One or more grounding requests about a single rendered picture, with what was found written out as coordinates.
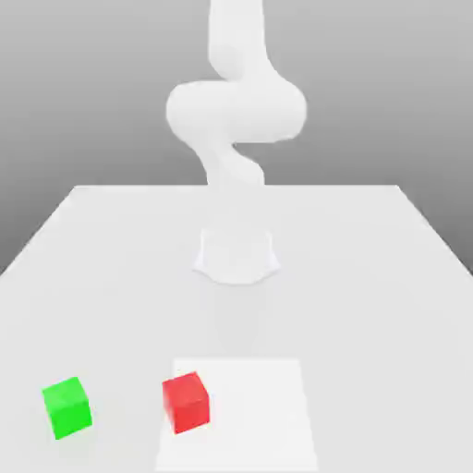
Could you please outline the small red cube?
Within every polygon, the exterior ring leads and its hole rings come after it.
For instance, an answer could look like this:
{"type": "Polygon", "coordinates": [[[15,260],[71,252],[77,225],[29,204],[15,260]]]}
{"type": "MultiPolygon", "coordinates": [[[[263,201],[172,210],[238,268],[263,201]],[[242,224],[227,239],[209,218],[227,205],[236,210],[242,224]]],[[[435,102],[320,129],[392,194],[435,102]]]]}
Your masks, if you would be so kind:
{"type": "Polygon", "coordinates": [[[210,422],[210,397],[196,371],[164,381],[162,392],[174,434],[210,422]]]}

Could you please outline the small green cube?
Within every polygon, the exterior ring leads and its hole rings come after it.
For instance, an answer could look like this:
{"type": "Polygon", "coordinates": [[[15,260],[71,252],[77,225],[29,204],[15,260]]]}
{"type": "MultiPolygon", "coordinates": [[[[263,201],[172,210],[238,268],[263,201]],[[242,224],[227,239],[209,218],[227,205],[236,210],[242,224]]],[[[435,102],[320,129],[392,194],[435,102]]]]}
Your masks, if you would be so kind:
{"type": "Polygon", "coordinates": [[[78,377],[42,389],[42,398],[56,440],[92,425],[89,398],[78,377]]]}

